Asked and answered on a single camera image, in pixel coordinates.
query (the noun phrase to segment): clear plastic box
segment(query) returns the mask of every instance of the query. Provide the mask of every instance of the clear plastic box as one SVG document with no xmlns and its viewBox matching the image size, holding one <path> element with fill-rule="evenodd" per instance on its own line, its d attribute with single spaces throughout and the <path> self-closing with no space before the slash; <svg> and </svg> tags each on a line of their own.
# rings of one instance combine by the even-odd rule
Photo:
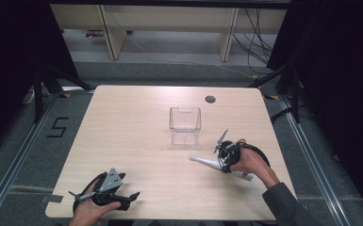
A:
<svg viewBox="0 0 363 226">
<path fill-rule="evenodd" d="M 199 107 L 170 108 L 170 130 L 173 144 L 196 144 L 201 130 Z"/>
</svg>

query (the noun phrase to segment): gray carpet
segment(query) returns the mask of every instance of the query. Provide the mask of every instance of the gray carpet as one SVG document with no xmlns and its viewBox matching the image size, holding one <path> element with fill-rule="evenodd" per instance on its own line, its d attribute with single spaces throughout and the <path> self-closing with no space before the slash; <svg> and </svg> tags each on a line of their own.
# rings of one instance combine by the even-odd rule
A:
<svg viewBox="0 0 363 226">
<path fill-rule="evenodd" d="M 245 87 L 253 82 L 252 78 L 246 75 L 232 73 L 214 66 L 108 63 L 76 63 L 75 65 L 80 78 L 94 86 L 111 84 Z M 248 67 L 227 67 L 227 69 L 244 72 L 249 76 L 258 74 Z M 268 69 L 263 68 L 254 68 L 254 70 L 269 72 Z M 274 94 L 276 80 L 263 85 L 262 93 Z M 63 86 L 73 86 L 68 81 L 60 82 Z M 68 223 L 68 219 L 48 218 L 44 214 L 46 203 L 42 200 L 52 192 L 56 184 L 90 100 L 91 94 L 72 94 L 69 98 L 57 99 L 0 209 L 0 225 L 56 225 L 56 223 L 66 225 Z M 282 109 L 279 101 L 266 100 L 265 104 L 270 116 Z M 322 136 L 322 131 L 310 112 L 302 108 L 300 115 L 306 136 L 338 197 L 341 198 L 349 220 L 353 225 L 363 225 L 363 201 L 355 190 L 355 186 L 343 167 L 331 160 L 332 149 Z M 63 137 L 47 137 L 58 134 L 57 130 L 51 129 L 57 117 L 69 118 L 58 122 L 58 126 L 65 126 L 67 129 Z M 33 120 L 34 106 L 27 105 L 19 111 L 7 133 L 1 138 L 0 179 L 19 150 Z M 307 206 L 312 215 L 323 225 L 336 225 L 286 117 L 279 118 L 273 127 L 299 201 Z"/>
</svg>

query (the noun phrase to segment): sleeve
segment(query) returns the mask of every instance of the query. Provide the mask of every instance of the sleeve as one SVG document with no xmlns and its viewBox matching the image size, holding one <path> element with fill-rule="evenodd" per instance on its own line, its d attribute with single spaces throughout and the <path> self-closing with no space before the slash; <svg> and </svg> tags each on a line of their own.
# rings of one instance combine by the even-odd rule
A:
<svg viewBox="0 0 363 226">
<path fill-rule="evenodd" d="M 277 225 L 321 225 L 298 203 L 284 183 L 272 186 L 263 199 L 277 220 Z"/>
</svg>

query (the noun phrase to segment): human hand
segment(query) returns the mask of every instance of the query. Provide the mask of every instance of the human hand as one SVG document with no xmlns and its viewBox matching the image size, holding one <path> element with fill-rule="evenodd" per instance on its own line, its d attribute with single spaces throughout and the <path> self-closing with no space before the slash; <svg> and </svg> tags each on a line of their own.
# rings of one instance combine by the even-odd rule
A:
<svg viewBox="0 0 363 226">
<path fill-rule="evenodd" d="M 246 143 L 244 138 L 238 141 L 239 143 Z M 280 183 L 275 172 L 267 165 L 263 158 L 256 152 L 240 148 L 239 162 L 230 167 L 231 171 L 242 171 L 242 176 L 248 173 L 254 173 L 267 188 L 275 186 Z"/>
<path fill-rule="evenodd" d="M 86 194 L 91 193 L 95 184 L 98 182 L 96 180 L 86 191 Z M 93 202 L 92 199 L 86 199 L 80 202 L 74 211 L 74 216 L 70 222 L 70 226 L 91 226 L 94 223 L 102 225 L 101 217 L 115 210 L 121 206 L 120 202 L 112 202 L 110 204 L 99 206 Z"/>
</svg>

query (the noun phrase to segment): circular hole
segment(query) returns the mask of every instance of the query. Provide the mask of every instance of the circular hole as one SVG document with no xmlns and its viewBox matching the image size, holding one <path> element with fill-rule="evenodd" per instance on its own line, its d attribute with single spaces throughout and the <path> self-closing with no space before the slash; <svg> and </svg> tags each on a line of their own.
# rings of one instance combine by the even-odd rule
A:
<svg viewBox="0 0 363 226">
<path fill-rule="evenodd" d="M 207 96 L 205 98 L 205 100 L 209 103 L 209 104 L 213 104 L 216 102 L 216 98 L 214 96 Z"/>
</svg>

